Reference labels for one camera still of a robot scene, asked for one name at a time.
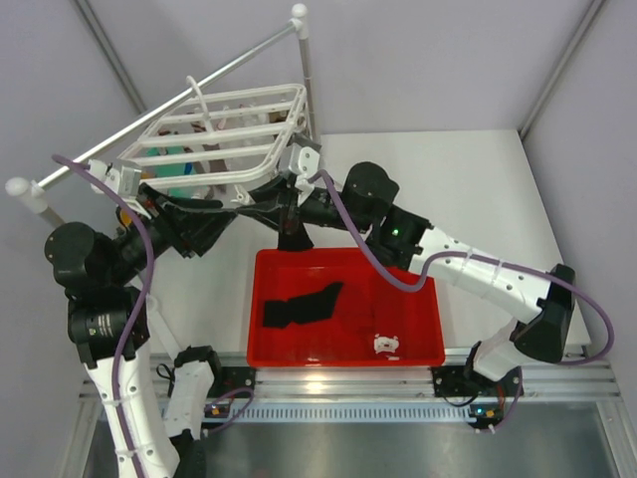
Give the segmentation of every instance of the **white drying rack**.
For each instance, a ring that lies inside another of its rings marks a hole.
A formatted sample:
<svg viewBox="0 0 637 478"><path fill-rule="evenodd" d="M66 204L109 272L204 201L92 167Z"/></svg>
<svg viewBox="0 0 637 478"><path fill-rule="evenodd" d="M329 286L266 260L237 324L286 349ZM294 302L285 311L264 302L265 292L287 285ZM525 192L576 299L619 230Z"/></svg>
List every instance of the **white drying rack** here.
<svg viewBox="0 0 637 478"><path fill-rule="evenodd" d="M292 33L296 33L299 39L304 86L284 85L215 95L202 94L202 89L214 84ZM194 161L233 160L243 157L261 157L261 159L253 167L244 170L149 178L144 179L144 182L160 189L184 185L231 184L248 182L263 177L274 170L290 136L297 130L308 130L312 140L320 142L310 60L308 9L303 4L297 4L293 7L292 19L271 37L237 56L200 82L195 82L191 77L188 77L188 82L190 88L79 155L74 159L74 162L85 163L90 159L95 159L130 134L140 130L142 127L146 127L141 136L119 156L120 159L134 162L142 167ZM239 108L228 107L229 102L241 100L250 102L252 99L262 100L265 97L269 97L268 100L257 105L247 103L247 105L241 104ZM215 105L222 105L222 108L211 111ZM275 123L233 127L227 130L217 130L212 122L213 120L225 121L227 119L255 117L270 113L283 113L285 120ZM184 123L192 125L194 122L202 125L201 130L191 130L186 134L160 134L164 127ZM245 145L246 140L254 139L257 140L257 144ZM193 150L184 154L159 156L141 154L145 149L148 150L154 147L190 147L191 145L198 147L219 145L224 142L231 143L232 141L235 143L236 141L243 141L243 143L237 147ZM64 224L65 221L49 206L45 198L45 191L69 176L70 173L70 170L63 166L40 181L29 181L22 177L11 178L7 181L5 187L9 195L20 199L32 212L38 214L51 226L58 227Z"/></svg>

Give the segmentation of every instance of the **metal pole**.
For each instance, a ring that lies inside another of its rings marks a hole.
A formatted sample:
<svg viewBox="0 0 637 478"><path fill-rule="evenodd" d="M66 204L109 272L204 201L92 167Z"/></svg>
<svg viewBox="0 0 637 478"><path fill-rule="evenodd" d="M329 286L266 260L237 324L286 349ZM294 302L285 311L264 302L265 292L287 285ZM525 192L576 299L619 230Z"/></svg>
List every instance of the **metal pole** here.
<svg viewBox="0 0 637 478"><path fill-rule="evenodd" d="M572 59L575 54L581 47L584 42L584 39L590 32L590 29L594 23L594 21L599 17L601 13L602 7L606 5L607 0L592 0L586 9L582 19L580 20L575 32L570 37L570 41L564 48L563 52L559 56L559 60L555 64L550 76L544 83L539 96L533 103L533 107L531 108L531 112L527 115L522 128L520 129L520 139L522 141L525 140L532 126L535 124L535 121L539 117L539 114L544 110L546 105L548 104L548 100L550 100L553 92L555 91L555 87L559 80L563 77L564 72L570 65Z"/></svg>
<svg viewBox="0 0 637 478"><path fill-rule="evenodd" d="M319 122L316 115L316 93L312 83L312 61L310 59L310 31L308 28L308 7L299 3L292 9L293 21L297 23L299 49L301 50L301 65L303 67L304 83L308 91L308 123L310 134L314 142L320 143Z"/></svg>
<svg viewBox="0 0 637 478"><path fill-rule="evenodd" d="M267 40L264 40L263 42L251 48L250 50L247 50L246 52L242 53L237 58L232 60L230 63L226 64L225 66L221 67L216 72L212 73L208 77L201 80L197 85L199 86L199 88L206 88L207 86L213 84L214 82L223 78L230 72L236 70L244 63L253 59L264 50L268 49L269 47L273 46L280 40L284 39L285 37L287 37L288 35L296 31L297 31L296 25L294 24L294 22L290 21L288 24L286 24L286 26L283 29L275 33L272 37L268 38ZM157 107L154 110L146 113L142 117L136 119L134 122L126 126L124 129L121 129L120 131L113 134L111 137L105 139L98 145L89 149L87 152L79 155L78 157L74 159L74 162L82 163L82 162L86 162L87 160L91 158L97 157L100 153L106 151L108 148L116 144L122 138L131 134L133 131L135 131L139 127L144 126L153 120L157 120L164 113L168 112L172 108L178 106L181 102L190 98L191 95L192 95L191 88L183 91L182 93L174 97L172 100L169 100L168 102L164 103L160 107ZM63 166L57 171L53 172L52 174L42 179L40 182L38 182L38 186L41 187L42 189L49 189L50 187L57 184L60 180L62 180L64 177L66 177L69 174L70 174L70 170L67 167Z"/></svg>
<svg viewBox="0 0 637 478"><path fill-rule="evenodd" d="M91 3L89 0L71 0L73 4L78 9L78 12L82 16L82 19L91 30L91 33L95 37L98 45L102 49L102 53L104 54L110 68L115 73L121 88L124 93L128 97L130 104L135 109L135 111L141 115L143 112L147 110L146 105L139 94L139 91L135 87L135 84L132 82L132 79L128 75L125 66L119 59L117 55L117 51L113 47L110 42L110 38L106 34L102 23L100 23L100 19L96 15L96 12L93 10Z"/></svg>

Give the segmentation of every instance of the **white wire rack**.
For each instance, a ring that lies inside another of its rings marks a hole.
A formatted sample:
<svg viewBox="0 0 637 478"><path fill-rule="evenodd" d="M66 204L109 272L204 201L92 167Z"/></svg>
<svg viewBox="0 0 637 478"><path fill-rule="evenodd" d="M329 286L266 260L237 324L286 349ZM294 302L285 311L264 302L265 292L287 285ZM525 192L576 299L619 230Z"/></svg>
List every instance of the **white wire rack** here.
<svg viewBox="0 0 637 478"><path fill-rule="evenodd" d="M224 94L202 94L203 89L293 33L299 40L304 74L302 86L284 85ZM208 163L207 170L197 171L195 175L162 175L144 179L152 187L166 189L184 185L241 184L259 177L267 178L274 171L283 148L296 130L307 130L315 142L320 142L309 41L308 9L303 4L297 4L292 9L291 20L271 37L199 82L188 77L190 88L79 155L74 162L84 163L96 159L144 127L139 138L119 158L144 168L188 162ZM270 114L278 114L281 120L267 120ZM172 146L183 150L148 154L150 149ZM226 167L214 170L212 164L222 161ZM58 227L64 220L49 206L45 191L69 174L67 167L61 167L40 181L14 177L7 181L6 190L51 226Z"/></svg>

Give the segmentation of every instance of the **white basket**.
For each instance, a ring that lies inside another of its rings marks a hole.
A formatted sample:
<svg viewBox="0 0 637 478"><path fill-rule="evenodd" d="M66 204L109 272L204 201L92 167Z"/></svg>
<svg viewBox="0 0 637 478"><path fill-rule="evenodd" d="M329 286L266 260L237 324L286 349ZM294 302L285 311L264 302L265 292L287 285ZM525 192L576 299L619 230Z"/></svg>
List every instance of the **white basket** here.
<svg viewBox="0 0 637 478"><path fill-rule="evenodd" d="M274 177L291 135L306 129L306 88L282 85L202 95L194 80L189 77L188 81L194 98L151 123L119 159L142 168L224 161L229 169L142 180L160 190L241 184ZM276 113L285 119L270 122L269 115ZM152 148L162 150L172 146L187 149L183 153L146 155Z"/></svg>

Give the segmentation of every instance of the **green object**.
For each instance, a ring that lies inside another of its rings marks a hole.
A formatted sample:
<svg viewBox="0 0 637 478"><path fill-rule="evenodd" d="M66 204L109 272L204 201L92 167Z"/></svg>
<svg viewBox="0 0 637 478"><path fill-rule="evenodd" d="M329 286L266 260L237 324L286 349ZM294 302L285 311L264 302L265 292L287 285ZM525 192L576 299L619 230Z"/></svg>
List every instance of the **green object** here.
<svg viewBox="0 0 637 478"><path fill-rule="evenodd" d="M166 149L166 154L183 154L185 151L182 146L169 146ZM163 156L161 151L152 147L146 153L146 156ZM166 164L164 166L155 166L153 168L157 177L170 177L170 176L185 176L192 173L192 165L188 164ZM174 197L191 197L191 188L187 187L171 187L168 189L168 195Z"/></svg>

